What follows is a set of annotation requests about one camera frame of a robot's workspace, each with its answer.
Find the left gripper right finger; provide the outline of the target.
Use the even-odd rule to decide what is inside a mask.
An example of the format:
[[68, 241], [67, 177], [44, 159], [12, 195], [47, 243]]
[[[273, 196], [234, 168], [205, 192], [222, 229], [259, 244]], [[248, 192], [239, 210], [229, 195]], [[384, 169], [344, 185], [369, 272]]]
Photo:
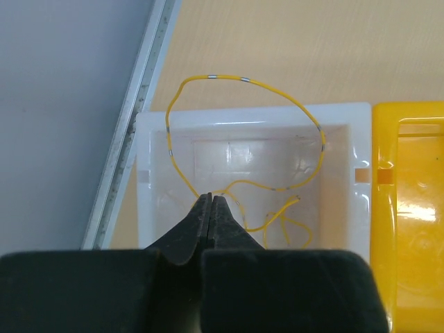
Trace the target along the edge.
[[387, 332], [373, 273], [348, 250], [264, 250], [212, 203], [201, 257], [203, 332]]

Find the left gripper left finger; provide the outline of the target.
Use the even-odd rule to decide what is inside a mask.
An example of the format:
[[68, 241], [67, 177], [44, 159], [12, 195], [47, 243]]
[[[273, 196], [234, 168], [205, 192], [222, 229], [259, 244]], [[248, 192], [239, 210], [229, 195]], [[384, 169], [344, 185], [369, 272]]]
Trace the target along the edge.
[[142, 250], [1, 258], [2, 332], [197, 332], [212, 196]]

